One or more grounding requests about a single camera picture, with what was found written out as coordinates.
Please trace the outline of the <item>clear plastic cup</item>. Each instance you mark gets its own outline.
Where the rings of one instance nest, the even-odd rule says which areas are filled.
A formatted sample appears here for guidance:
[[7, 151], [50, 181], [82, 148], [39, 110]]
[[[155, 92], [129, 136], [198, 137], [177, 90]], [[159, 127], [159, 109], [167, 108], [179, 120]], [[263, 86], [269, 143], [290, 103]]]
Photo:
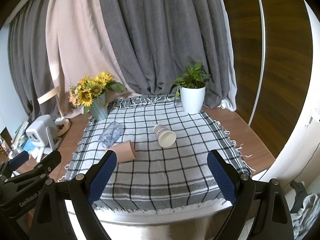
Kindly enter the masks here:
[[108, 149], [123, 135], [124, 128], [118, 122], [110, 123], [99, 136], [98, 142]]

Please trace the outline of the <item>pink plastic cup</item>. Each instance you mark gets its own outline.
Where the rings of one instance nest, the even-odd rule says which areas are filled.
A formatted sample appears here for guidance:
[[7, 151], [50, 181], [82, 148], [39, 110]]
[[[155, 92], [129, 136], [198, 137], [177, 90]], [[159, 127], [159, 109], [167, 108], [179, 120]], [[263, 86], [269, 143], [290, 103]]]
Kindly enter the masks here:
[[133, 161], [136, 158], [135, 148], [130, 140], [113, 145], [107, 150], [111, 150], [116, 154], [117, 163]]

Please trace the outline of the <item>plaid paper cup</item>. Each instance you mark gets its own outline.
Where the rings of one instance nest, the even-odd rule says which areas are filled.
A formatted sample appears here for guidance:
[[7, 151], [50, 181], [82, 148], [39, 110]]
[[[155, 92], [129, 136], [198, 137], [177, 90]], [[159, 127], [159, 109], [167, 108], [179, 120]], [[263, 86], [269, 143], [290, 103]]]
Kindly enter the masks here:
[[163, 148], [172, 146], [176, 141], [176, 133], [165, 127], [164, 125], [157, 124], [153, 128], [159, 145]]

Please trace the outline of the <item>white projector device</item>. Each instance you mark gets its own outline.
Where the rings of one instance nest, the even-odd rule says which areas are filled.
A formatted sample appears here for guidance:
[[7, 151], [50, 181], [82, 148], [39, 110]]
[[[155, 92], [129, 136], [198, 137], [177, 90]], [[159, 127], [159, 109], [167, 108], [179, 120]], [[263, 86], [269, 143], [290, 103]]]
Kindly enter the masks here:
[[43, 153], [50, 153], [58, 148], [61, 138], [56, 136], [59, 131], [50, 115], [39, 116], [26, 129], [26, 135], [32, 144]]

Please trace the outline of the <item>crumpled grey clothes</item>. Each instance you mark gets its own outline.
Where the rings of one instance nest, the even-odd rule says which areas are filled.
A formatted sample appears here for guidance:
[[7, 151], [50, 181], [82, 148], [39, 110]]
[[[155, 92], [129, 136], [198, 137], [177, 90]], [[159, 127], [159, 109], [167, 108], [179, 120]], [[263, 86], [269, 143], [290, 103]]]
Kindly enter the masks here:
[[302, 182], [291, 181], [295, 190], [295, 202], [290, 211], [294, 239], [303, 239], [316, 222], [319, 215], [319, 178], [305, 189]]

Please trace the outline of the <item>light blue ribbed vase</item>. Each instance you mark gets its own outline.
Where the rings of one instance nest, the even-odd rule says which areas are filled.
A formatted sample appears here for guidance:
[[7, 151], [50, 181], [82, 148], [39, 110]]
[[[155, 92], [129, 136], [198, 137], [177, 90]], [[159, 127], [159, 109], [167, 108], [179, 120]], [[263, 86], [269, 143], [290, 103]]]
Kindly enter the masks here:
[[95, 120], [102, 121], [108, 116], [108, 100], [106, 92], [93, 99], [92, 105], [89, 109], [91, 115]]

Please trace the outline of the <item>sunflower bouquet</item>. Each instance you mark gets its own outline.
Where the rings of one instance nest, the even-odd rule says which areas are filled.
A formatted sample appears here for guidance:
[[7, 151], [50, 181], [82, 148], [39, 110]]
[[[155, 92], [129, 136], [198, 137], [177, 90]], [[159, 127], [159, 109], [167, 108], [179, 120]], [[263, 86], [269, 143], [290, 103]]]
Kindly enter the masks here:
[[101, 72], [95, 77], [85, 76], [77, 82], [76, 86], [70, 86], [68, 99], [74, 108], [82, 108], [84, 113], [87, 113], [93, 108], [95, 102], [99, 102], [104, 108], [108, 106], [108, 101], [103, 105], [100, 98], [108, 90], [122, 92], [126, 87], [116, 81], [111, 74]]

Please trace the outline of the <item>checkered grey white tablecloth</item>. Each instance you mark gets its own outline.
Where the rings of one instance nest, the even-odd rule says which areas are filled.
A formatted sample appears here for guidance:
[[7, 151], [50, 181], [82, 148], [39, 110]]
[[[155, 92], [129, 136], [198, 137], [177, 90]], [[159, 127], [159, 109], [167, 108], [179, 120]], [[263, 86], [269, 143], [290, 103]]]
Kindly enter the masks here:
[[[85, 173], [104, 155], [98, 142], [112, 122], [124, 128], [118, 142], [130, 140], [133, 161], [116, 166], [95, 209], [113, 211], [173, 211], [222, 198], [207, 166], [207, 155], [217, 150], [239, 173], [251, 174], [236, 143], [220, 122], [207, 113], [188, 114], [172, 96], [139, 96], [114, 101], [103, 121], [90, 119], [66, 171], [66, 180]], [[163, 148], [153, 128], [161, 124], [176, 133], [175, 143]]]

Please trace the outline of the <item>white plant pot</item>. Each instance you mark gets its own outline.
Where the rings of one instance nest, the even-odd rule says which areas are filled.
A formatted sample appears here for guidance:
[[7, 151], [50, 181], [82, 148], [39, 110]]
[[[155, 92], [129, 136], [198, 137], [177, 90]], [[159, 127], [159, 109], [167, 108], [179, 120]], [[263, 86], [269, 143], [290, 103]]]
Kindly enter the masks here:
[[181, 88], [182, 107], [188, 114], [200, 112], [205, 96], [206, 88]]

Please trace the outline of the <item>green pothos plant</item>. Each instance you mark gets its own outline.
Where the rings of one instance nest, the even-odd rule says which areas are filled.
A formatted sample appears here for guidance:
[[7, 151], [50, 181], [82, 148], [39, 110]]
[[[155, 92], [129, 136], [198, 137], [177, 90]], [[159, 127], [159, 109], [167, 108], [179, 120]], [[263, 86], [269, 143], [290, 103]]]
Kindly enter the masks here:
[[187, 62], [186, 65], [188, 69], [174, 81], [174, 85], [177, 86], [175, 98], [181, 95], [182, 88], [200, 89], [205, 87], [209, 81], [210, 75], [203, 70], [202, 62], [193, 64]]

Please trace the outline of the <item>beige curtain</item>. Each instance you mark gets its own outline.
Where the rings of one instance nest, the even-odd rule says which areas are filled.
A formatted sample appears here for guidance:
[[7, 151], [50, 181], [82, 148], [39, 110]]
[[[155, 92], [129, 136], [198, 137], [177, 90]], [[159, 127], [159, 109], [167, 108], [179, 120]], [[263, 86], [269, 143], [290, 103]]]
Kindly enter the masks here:
[[110, 102], [138, 95], [121, 72], [99, 0], [49, 0], [46, 47], [54, 86], [61, 88], [60, 110], [68, 118], [80, 114], [69, 102], [69, 88], [85, 76], [107, 72], [125, 86], [123, 92], [107, 93]]

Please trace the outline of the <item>grey curtain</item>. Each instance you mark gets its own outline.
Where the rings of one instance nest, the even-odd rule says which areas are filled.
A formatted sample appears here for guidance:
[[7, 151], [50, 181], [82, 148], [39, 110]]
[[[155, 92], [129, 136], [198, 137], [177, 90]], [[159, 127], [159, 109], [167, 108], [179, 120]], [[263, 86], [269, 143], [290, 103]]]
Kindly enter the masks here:
[[[126, 83], [137, 94], [164, 95], [186, 63], [210, 75], [204, 105], [236, 110], [232, 41], [223, 0], [99, 0]], [[58, 116], [46, 47], [49, 0], [22, 0], [9, 25], [8, 58], [16, 93], [29, 119]]]

